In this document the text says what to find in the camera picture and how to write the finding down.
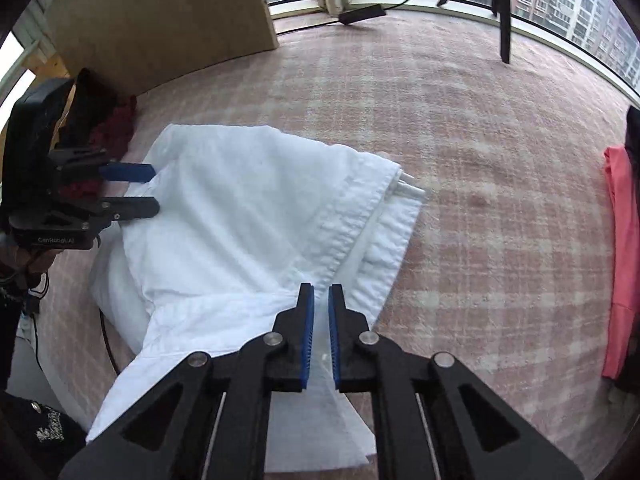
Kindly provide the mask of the person's left hand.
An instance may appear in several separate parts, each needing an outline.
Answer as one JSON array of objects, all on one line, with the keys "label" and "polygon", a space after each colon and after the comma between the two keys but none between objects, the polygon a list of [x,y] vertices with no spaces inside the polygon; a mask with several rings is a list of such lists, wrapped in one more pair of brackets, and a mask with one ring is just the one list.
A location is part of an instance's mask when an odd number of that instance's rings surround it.
[{"label": "person's left hand", "polygon": [[29,252],[26,249],[14,247],[9,252],[9,266],[23,274],[41,274],[49,270],[60,253],[58,249]]}]

